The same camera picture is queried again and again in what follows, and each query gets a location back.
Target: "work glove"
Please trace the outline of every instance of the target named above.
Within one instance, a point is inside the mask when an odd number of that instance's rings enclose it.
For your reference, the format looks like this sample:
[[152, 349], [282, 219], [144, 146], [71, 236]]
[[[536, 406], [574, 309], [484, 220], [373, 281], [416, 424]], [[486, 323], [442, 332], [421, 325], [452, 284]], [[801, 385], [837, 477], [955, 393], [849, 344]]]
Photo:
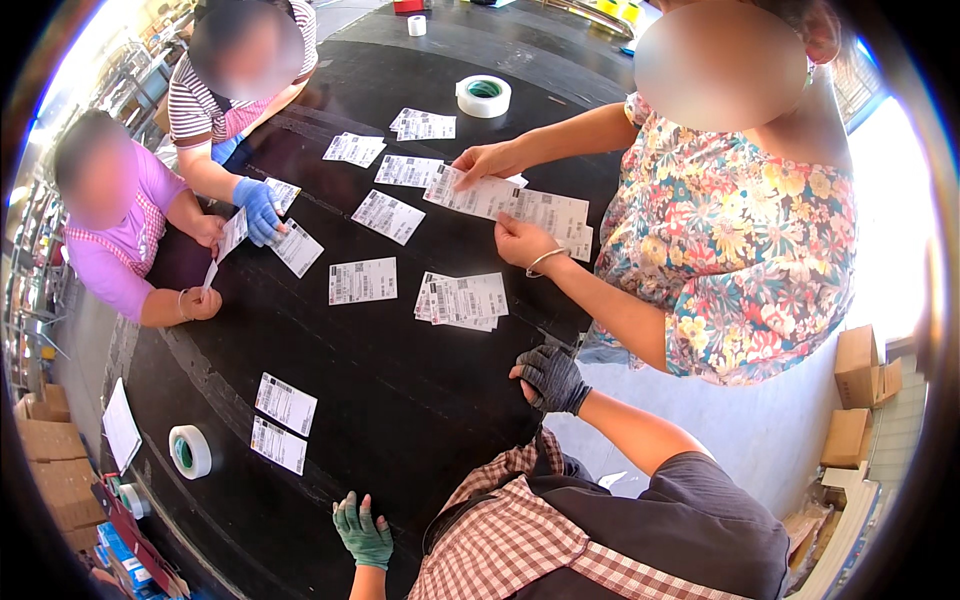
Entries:
[[213, 144], [210, 146], [210, 158], [217, 164], [224, 164], [244, 139], [246, 136], [240, 132], [225, 142]]
[[390, 535], [390, 525], [383, 516], [373, 523], [370, 504], [370, 495], [367, 494], [360, 505], [358, 516], [357, 494], [348, 493], [343, 502], [333, 503], [333, 524], [358, 565], [377, 566], [387, 570], [387, 562], [394, 553], [394, 538]]
[[530, 384], [533, 395], [527, 395], [527, 401], [544, 413], [576, 415], [593, 389], [584, 383], [572, 358], [560, 348], [546, 344], [520, 354], [510, 375]]
[[284, 230], [276, 216], [276, 202], [274, 190], [263, 181], [244, 177], [233, 188], [233, 203], [247, 209], [247, 235], [257, 247], [279, 240], [276, 232]]

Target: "floral shirt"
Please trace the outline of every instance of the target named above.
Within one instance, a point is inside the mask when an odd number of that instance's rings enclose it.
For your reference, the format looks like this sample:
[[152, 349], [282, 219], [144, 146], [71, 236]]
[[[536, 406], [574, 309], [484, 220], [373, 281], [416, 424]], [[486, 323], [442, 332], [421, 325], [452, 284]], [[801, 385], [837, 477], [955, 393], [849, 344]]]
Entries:
[[636, 94], [625, 110], [640, 133], [596, 275], [666, 311], [673, 374], [739, 385], [803, 361], [852, 301], [851, 174], [771, 156], [739, 132], [681, 127]]

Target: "purple shirt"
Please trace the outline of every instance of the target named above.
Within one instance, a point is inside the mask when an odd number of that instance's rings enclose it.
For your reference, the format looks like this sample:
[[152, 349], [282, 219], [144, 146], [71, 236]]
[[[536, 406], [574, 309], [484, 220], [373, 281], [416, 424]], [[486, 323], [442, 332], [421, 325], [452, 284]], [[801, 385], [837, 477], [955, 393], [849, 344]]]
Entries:
[[[166, 216], [174, 198], [188, 189], [187, 184], [146, 148], [136, 142], [133, 142], [133, 146], [137, 162], [137, 188], [148, 202], [156, 204]], [[120, 225], [102, 231], [88, 230], [126, 252], [131, 260], [140, 262], [146, 258], [143, 239], [145, 218], [143, 208], [131, 199], [130, 211]], [[83, 229], [76, 223], [71, 223], [70, 227]], [[154, 290], [154, 286], [128, 269], [102, 244], [71, 237], [65, 239], [70, 265], [86, 289], [124, 317], [139, 322], [143, 301]]]

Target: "gray glove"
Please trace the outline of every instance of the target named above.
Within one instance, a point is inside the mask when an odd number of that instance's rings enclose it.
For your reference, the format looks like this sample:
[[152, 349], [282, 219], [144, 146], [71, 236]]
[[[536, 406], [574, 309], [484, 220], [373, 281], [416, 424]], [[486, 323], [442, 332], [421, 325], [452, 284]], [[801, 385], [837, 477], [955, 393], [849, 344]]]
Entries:
[[544, 413], [580, 412], [591, 388], [573, 359], [556, 346], [546, 344], [523, 352], [516, 358], [520, 378], [537, 393], [530, 405]]

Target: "black table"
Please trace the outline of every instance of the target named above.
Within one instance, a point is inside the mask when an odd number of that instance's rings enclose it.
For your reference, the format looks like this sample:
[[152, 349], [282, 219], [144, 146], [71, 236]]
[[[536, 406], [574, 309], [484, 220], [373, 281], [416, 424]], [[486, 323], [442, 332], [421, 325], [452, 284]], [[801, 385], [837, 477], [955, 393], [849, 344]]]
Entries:
[[[427, 203], [418, 188], [374, 186], [380, 160], [366, 170], [322, 160], [344, 131], [386, 135], [384, 154], [452, 160], [632, 89], [631, 61], [617, 52], [623, 40], [585, 19], [527, 0], [503, 9], [435, 4], [426, 36], [409, 37], [407, 15], [386, 6], [321, 44], [321, 67], [296, 103], [228, 163], [302, 187], [288, 215], [325, 247], [303, 278], [246, 242], [214, 281], [224, 298], [215, 319], [165, 330], [118, 325], [105, 387], [124, 377], [144, 438], [132, 471], [159, 517], [141, 527], [194, 587], [214, 595], [346, 598], [353, 560], [330, 506], [356, 490], [371, 493], [374, 514], [393, 526], [387, 584], [401, 597], [418, 572], [422, 533], [449, 494], [539, 424], [507, 378], [516, 356], [545, 336], [572, 345], [589, 324], [550, 281], [497, 256], [491, 222]], [[482, 120], [457, 110], [454, 84], [477, 73], [511, 85], [507, 114]], [[457, 114], [457, 138], [395, 142], [388, 127], [404, 107]], [[532, 189], [591, 201], [588, 222], [599, 228], [618, 161], [616, 153], [577, 157], [524, 175]], [[349, 219], [372, 187], [426, 212], [405, 247]], [[329, 265], [386, 256], [396, 257], [397, 300], [327, 305]], [[168, 228], [148, 279], [199, 285], [208, 264], [205, 249]], [[510, 316], [493, 333], [415, 321], [424, 270], [502, 272]], [[319, 399], [302, 477], [250, 450], [263, 372]], [[214, 470], [193, 481], [167, 453], [170, 428], [186, 423], [214, 452]]]

